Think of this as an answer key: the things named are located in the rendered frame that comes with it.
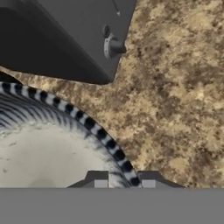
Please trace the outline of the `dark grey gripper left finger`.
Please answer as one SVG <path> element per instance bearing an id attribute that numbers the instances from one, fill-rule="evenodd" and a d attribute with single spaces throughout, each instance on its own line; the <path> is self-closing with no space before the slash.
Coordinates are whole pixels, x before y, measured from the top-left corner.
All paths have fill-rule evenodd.
<path id="1" fill-rule="evenodd" d="M 107 171 L 88 171 L 86 177 L 69 186 L 69 188 L 108 188 L 109 173 Z"/>

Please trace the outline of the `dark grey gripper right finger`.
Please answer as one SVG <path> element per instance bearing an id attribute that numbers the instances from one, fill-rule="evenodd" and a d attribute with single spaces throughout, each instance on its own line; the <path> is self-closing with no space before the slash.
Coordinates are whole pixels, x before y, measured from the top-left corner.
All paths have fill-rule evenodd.
<path id="1" fill-rule="evenodd" d="M 139 171 L 138 175 L 144 188 L 183 188 L 182 185 L 164 178 L 159 171 Z"/>

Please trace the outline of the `black and white striped bowl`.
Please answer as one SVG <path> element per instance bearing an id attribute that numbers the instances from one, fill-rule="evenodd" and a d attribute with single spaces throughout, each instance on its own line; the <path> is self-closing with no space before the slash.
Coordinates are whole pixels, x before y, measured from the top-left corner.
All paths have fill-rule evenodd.
<path id="1" fill-rule="evenodd" d="M 109 188 L 142 185 L 116 140 L 54 94 L 0 81 L 0 187 L 67 188 L 88 172 Z"/>

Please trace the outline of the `grey cabinet knob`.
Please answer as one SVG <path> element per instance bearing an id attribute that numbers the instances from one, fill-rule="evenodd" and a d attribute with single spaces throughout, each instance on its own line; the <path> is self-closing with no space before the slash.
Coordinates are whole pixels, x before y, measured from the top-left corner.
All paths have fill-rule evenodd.
<path id="1" fill-rule="evenodd" d="M 111 32 L 107 24 L 105 24 L 102 28 L 102 35 L 104 37 L 103 51 L 107 59 L 113 59 L 118 54 L 123 54 L 127 52 L 124 42 L 119 40 Z"/>

